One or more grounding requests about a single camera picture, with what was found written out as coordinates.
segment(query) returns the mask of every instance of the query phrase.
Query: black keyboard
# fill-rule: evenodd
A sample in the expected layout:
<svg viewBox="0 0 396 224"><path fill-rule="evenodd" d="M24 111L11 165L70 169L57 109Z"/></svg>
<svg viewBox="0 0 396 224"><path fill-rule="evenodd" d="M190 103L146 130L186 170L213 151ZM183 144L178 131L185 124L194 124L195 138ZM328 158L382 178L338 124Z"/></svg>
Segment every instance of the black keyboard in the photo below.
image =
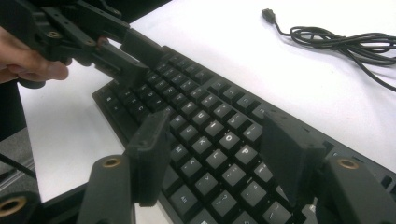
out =
<svg viewBox="0 0 396 224"><path fill-rule="evenodd" d="M329 156L365 162L395 193L393 173L193 60L164 51L144 85L132 89L113 80L92 96L125 146L149 113L170 111L171 163L160 203L175 223L317 223L315 204L291 207L259 156L265 111L293 119Z"/></svg>

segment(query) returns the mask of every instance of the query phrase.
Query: desk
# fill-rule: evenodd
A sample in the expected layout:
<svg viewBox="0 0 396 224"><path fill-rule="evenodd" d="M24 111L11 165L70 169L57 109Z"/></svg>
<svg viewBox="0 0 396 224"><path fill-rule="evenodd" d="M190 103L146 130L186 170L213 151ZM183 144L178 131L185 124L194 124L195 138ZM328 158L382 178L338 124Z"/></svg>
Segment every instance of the desk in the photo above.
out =
<svg viewBox="0 0 396 224"><path fill-rule="evenodd" d="M396 172L396 93L344 56L301 49L279 36L262 19L268 7L285 32L312 25L339 35L396 35L392 0L176 0L132 27ZM373 70L396 85L394 69ZM99 158L122 152L91 97L109 80L73 63L66 81L37 91L20 88L43 202L85 183ZM147 214L139 223L165 222L156 220L163 218L158 210L137 211Z"/></svg>

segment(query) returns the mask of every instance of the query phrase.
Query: black cable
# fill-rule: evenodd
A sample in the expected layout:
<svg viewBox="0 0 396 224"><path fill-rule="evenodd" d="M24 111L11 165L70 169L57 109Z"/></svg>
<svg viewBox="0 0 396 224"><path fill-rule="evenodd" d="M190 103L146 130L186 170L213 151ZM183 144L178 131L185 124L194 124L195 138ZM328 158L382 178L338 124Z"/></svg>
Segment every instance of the black cable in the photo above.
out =
<svg viewBox="0 0 396 224"><path fill-rule="evenodd" d="M277 31L284 36L289 36L299 45L313 49L331 49L353 60L370 78L391 91L396 87L389 85L374 75L364 63L376 66L390 66L396 64L396 57L381 55L396 49L396 36L381 33L369 33L353 35L350 37L335 35L332 32L319 27L295 26L290 33L283 33L276 23L276 16L272 9L264 9L262 16L276 26Z"/></svg>
<svg viewBox="0 0 396 224"><path fill-rule="evenodd" d="M3 155L0 153L0 161L2 161L3 163L10 165L12 167L14 167L15 169L24 172L26 175L29 175L30 177L37 179L37 177L35 176L35 172L31 171L29 168L23 166L22 164L10 159L9 157Z"/></svg>

